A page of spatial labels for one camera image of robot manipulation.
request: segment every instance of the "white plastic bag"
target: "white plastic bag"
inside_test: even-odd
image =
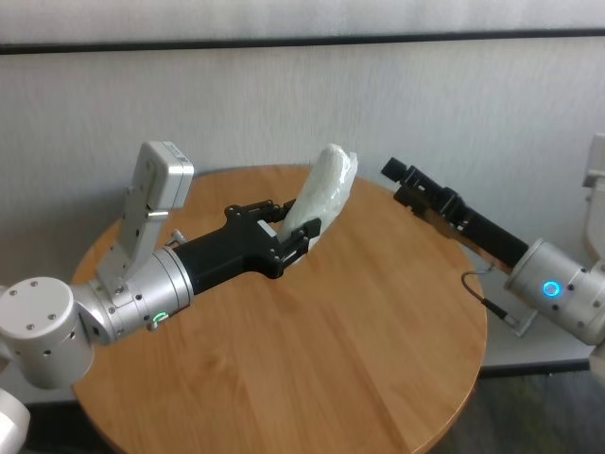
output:
[[[322,151],[294,206],[282,223],[278,233],[280,241],[284,241],[293,230],[314,218],[321,219],[320,236],[323,235],[349,199],[356,173],[355,153],[347,153],[334,144]],[[309,249],[318,242],[320,236],[311,238]]]

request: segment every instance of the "metal bracket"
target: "metal bracket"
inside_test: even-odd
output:
[[[584,242],[594,258],[605,258],[605,135],[597,134],[588,156],[584,187],[592,188],[584,226]]]
[[[127,281],[153,254],[170,212],[184,205],[193,173],[191,162],[171,142],[141,146],[117,240],[96,269],[116,306],[131,301]]]

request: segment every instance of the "green led light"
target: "green led light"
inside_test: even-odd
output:
[[[168,318],[168,314],[166,312],[158,312],[153,317],[153,322],[156,322],[156,323],[161,322],[163,319],[167,319],[167,318]]]

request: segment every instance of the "floor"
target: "floor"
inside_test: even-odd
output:
[[[77,404],[31,410],[22,454],[111,452]],[[430,453],[592,454],[603,446],[605,388],[589,372],[576,372],[479,379],[462,415]]]

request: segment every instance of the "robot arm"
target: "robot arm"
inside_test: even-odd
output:
[[[0,372],[9,361],[40,388],[70,385],[90,368],[93,343],[118,341],[143,326],[153,331],[187,308],[195,295],[246,271],[275,279],[308,252],[320,235],[312,218],[278,238],[271,222],[285,218],[294,201],[232,205],[222,228],[177,246],[155,250],[169,212],[182,207],[193,166],[169,142],[143,144],[127,191],[126,209],[115,243],[96,277],[68,286],[49,277],[0,287]],[[29,414],[0,390],[0,453],[18,452]]]
[[[591,370],[605,384],[605,261],[588,270],[542,239],[529,247],[414,166],[391,159],[382,173],[401,185],[394,199],[506,273],[505,288],[517,298],[580,341],[598,345],[590,357]],[[601,255],[605,253],[605,136],[595,138],[584,185],[593,187],[586,238]],[[489,300],[482,303],[500,318],[507,317]]]

